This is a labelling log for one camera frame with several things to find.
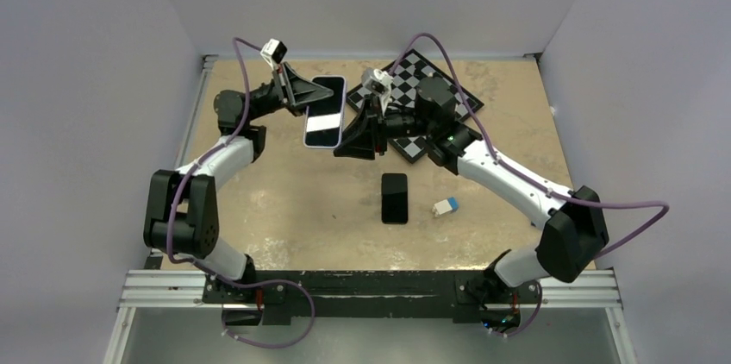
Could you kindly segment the black phone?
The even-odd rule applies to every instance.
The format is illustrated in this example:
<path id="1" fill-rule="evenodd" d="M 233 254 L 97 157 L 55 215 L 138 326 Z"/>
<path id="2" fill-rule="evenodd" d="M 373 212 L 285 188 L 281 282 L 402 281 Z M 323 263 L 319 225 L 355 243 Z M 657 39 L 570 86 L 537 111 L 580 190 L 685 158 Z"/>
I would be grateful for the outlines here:
<path id="1" fill-rule="evenodd" d="M 381 177 L 381 221 L 406 224 L 409 220 L 408 177 L 405 173 L 384 173 Z"/>

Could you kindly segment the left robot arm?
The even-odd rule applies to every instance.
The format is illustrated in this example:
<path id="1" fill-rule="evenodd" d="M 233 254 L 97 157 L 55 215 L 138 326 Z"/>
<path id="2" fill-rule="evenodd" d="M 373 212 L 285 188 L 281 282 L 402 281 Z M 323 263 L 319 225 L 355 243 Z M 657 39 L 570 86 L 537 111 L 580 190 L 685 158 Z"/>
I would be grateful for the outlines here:
<path id="1" fill-rule="evenodd" d="M 256 89 L 245 85 L 243 91 L 220 91 L 213 103 L 221 133 L 215 145 L 191 163 L 160 169 L 151 177 L 146 246 L 165 253 L 172 263 L 190 263 L 215 275 L 235 302 L 252 299 L 257 291 L 253 260 L 220 236 L 217 193 L 263 154 L 266 127 L 254 120 L 279 110 L 300 116 L 333 96 L 333 89 L 301 77 L 286 62 Z"/>

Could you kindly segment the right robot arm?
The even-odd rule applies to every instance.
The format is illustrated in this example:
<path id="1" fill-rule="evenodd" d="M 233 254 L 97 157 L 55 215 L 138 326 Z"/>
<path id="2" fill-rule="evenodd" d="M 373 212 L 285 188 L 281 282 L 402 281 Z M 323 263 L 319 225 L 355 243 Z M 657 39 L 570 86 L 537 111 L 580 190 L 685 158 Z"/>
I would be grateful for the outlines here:
<path id="1" fill-rule="evenodd" d="M 456 107 L 439 77 L 419 81 L 412 107 L 388 109 L 371 96 L 345 128 L 334 156 L 374 160 L 390 139 L 424 136 L 435 165 L 494 192 L 541 232 L 533 247 L 508 249 L 485 268 L 482 282 L 490 298 L 504 301 L 518 286 L 546 277 L 572 283 L 609 241 L 598 195 L 586 186 L 570 191 L 491 153 L 485 136 L 458 120 Z"/>

